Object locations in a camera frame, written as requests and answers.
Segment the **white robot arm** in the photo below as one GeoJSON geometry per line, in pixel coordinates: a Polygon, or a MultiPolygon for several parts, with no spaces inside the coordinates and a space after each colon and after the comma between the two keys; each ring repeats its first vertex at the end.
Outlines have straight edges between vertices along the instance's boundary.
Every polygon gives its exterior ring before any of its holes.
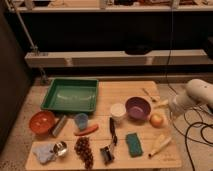
{"type": "Polygon", "coordinates": [[[185,89],[174,97],[158,101],[154,107],[168,107],[175,117],[196,106],[209,105],[213,109],[213,84],[201,79],[187,82],[185,89]]]}

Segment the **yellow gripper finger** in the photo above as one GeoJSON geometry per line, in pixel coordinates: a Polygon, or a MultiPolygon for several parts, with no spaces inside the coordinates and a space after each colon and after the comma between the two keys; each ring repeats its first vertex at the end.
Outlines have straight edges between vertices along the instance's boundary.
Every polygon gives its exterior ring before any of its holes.
{"type": "Polygon", "coordinates": [[[158,101],[156,104],[154,104],[154,108],[167,108],[169,104],[168,100],[158,101]]]}

